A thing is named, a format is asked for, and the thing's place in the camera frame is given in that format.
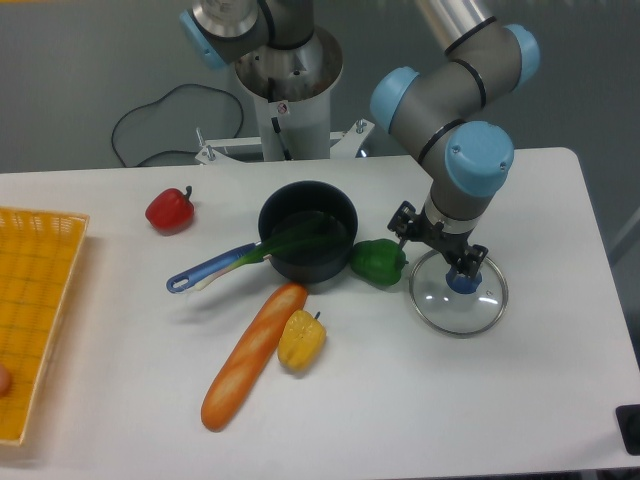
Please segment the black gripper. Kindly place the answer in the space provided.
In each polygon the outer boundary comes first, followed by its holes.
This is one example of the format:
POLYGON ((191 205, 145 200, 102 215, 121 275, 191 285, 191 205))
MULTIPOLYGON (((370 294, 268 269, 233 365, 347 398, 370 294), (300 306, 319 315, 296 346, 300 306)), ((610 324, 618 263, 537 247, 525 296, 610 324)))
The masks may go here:
POLYGON ((447 257, 456 275, 468 278, 478 275, 489 252, 483 245, 468 245, 472 230, 447 233, 440 224, 432 224, 424 212, 417 214, 408 201, 400 204, 389 220, 387 229, 397 237, 400 250, 410 241, 424 243, 447 257))

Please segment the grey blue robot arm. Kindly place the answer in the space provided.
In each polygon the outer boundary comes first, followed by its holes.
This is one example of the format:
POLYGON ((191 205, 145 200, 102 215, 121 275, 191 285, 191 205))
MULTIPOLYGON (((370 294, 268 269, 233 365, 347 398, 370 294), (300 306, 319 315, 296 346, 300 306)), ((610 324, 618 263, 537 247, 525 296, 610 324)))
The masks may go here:
MULTIPOLYGON (((540 49, 529 31, 500 24, 481 1, 423 1, 420 9, 445 65, 429 75, 395 69, 370 100, 375 122, 432 178, 422 211, 403 209, 391 229, 440 253, 455 278, 472 279, 487 251, 469 236, 514 158, 510 137, 476 114, 536 73, 540 49)), ((343 59, 311 2, 197 1, 180 21, 204 63, 232 67, 252 95, 266 159, 328 155, 328 96, 343 59)))

